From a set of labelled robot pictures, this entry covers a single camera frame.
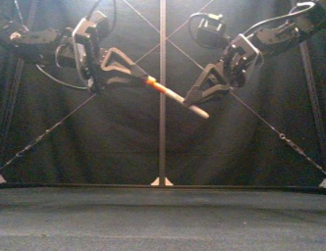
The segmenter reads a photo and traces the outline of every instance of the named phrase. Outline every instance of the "cable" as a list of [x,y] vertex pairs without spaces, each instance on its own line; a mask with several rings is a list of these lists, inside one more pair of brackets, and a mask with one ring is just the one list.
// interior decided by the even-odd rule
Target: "cable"
[[59,83],[60,85],[63,85],[64,87],[68,87],[71,89],[75,89],[75,90],[87,90],[86,87],[80,87],[80,86],[75,86],[72,84],[68,84],[63,81],[60,81],[59,79],[56,79],[51,74],[48,74],[43,68],[40,67],[40,65],[35,65],[35,67],[39,69],[39,71],[52,80],[55,81],[56,83]]
[[286,14],[286,15],[284,15],[284,16],[276,17],[276,18],[273,18],[273,19],[270,19],[270,20],[265,20],[265,21],[257,23],[256,25],[253,25],[253,26],[242,33],[242,35],[246,36],[246,34],[248,34],[249,32],[252,32],[256,28],[258,28],[260,26],[264,26],[264,25],[266,25],[266,24],[269,24],[269,23],[273,23],[273,22],[276,22],[276,21],[281,21],[281,20],[286,20],[286,19],[296,18],[297,16],[300,16],[300,15],[305,14],[307,12],[309,12],[311,9],[316,6],[316,4],[315,4],[313,2],[297,3],[296,5],[297,5],[298,7],[300,7],[300,6],[308,6],[308,8],[304,9],[304,10],[301,10],[301,11],[297,11],[297,12],[294,12],[294,13],[289,13],[289,14]]

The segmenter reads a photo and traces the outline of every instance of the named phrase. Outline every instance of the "robotic arm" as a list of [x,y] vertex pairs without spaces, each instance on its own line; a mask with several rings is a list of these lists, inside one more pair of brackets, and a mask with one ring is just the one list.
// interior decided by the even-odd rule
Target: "robotic arm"
[[[198,76],[186,94],[185,106],[221,97],[232,88],[241,87],[253,67],[265,58],[285,52],[326,28],[326,0],[297,3],[285,16],[256,24],[233,41],[229,41],[225,35],[226,26],[221,21],[222,16],[198,15],[203,19],[194,37],[195,42],[203,47],[218,45],[217,47],[225,50],[218,62],[209,64]],[[264,27],[280,20],[285,20],[285,23],[278,27]]]
[[[99,48],[108,35],[107,18],[92,12],[75,29],[29,31],[0,12],[0,44],[27,62],[36,65],[55,63],[76,68],[82,82],[91,92],[99,92],[115,83],[143,82],[169,98],[186,106],[202,118],[209,115],[194,105],[224,96],[232,88],[241,87],[253,70],[266,57],[285,52],[317,30],[326,28],[326,0],[297,3],[290,12],[256,24],[233,41],[229,40],[222,16],[199,14],[202,19],[195,41],[203,47],[224,48],[215,64],[209,64],[198,76],[185,99],[157,83],[116,48]],[[284,20],[276,28],[264,26]]]
[[[146,83],[185,106],[183,98],[147,75],[120,50],[99,48],[99,41],[108,33],[107,17],[100,12],[88,14],[74,29],[66,28],[62,32],[55,29],[28,31],[0,12],[0,44],[39,69],[40,65],[51,63],[76,68],[91,92],[100,92],[115,83],[131,83],[131,86]],[[209,118],[198,107],[190,105],[187,109],[203,119]]]

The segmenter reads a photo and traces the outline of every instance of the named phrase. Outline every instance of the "black curtain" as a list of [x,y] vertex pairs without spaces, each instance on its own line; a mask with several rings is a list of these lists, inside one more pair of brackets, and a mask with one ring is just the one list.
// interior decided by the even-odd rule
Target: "black curtain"
[[[100,47],[120,49],[159,79],[161,1],[116,2],[116,27]],[[91,6],[88,0],[39,1],[32,30],[74,27]],[[201,73],[197,64],[205,67],[214,63],[222,53],[198,47],[182,25],[203,6],[202,12],[224,15],[228,35],[234,38],[257,22],[285,14],[290,1],[166,1],[166,86],[181,96]],[[98,8],[112,19],[111,1],[102,1]],[[326,30],[312,38],[309,48],[326,126]],[[45,70],[78,84],[74,69],[48,66]],[[0,73],[0,77],[11,79],[8,74]],[[0,93],[5,92],[5,86],[0,81]],[[264,62],[234,94],[321,165],[298,48]],[[59,86],[35,66],[24,64],[5,147],[0,152],[1,165],[90,95]],[[228,94],[201,105],[210,114],[203,120],[166,100],[167,179],[179,185],[317,185],[324,177],[321,173],[240,101]],[[12,182],[150,184],[159,175],[161,164],[159,103],[161,97],[150,87],[119,85],[107,89],[3,170],[4,178]]]

